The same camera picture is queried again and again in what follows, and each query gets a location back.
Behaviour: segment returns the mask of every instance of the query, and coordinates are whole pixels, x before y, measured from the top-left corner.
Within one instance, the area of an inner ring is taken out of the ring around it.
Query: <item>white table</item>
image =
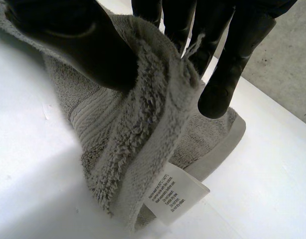
[[[203,181],[211,193],[135,238],[306,239],[306,124],[244,79],[231,106],[247,130]],[[130,238],[91,198],[80,154],[41,56],[0,31],[0,239]]]

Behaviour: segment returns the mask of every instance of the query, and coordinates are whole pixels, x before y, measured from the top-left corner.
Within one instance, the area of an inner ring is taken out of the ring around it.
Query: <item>gray towel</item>
[[[216,120],[198,112],[202,86],[188,60],[194,49],[180,58],[152,24],[110,15],[138,57],[136,86],[124,95],[90,82],[64,59],[22,36],[5,19],[4,8],[0,0],[0,28],[44,55],[60,105],[81,141],[90,192],[130,231],[154,219],[143,200],[167,161],[204,180],[242,138],[245,122],[233,109]]]

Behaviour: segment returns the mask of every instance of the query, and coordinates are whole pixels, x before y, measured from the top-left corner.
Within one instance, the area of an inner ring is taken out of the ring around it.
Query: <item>gloved hand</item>
[[[7,0],[6,16],[25,36],[53,50],[101,86],[128,92],[137,59],[95,0]]]
[[[157,27],[164,12],[165,34],[182,53],[195,22],[190,45],[203,33],[198,51],[190,57],[200,77],[205,73],[230,19],[228,38],[217,67],[198,102],[204,116],[223,116],[252,52],[297,0],[132,0],[133,13]]]

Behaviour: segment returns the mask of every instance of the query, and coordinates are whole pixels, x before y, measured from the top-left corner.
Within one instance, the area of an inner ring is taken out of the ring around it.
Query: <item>towel fold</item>
[[[4,9],[0,0],[0,28],[44,56],[63,112],[81,141],[90,192],[130,231],[154,219],[144,196],[167,161],[204,180],[241,140],[245,122],[233,109],[220,119],[198,112],[203,89],[198,74],[188,55],[181,58],[154,25],[110,14],[138,57],[136,86],[126,95],[92,83],[65,59],[21,35]]]

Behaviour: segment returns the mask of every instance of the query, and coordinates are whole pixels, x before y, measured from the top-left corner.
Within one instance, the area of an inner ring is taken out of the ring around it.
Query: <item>care label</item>
[[[168,162],[144,204],[164,224],[170,225],[209,192],[196,178]]]

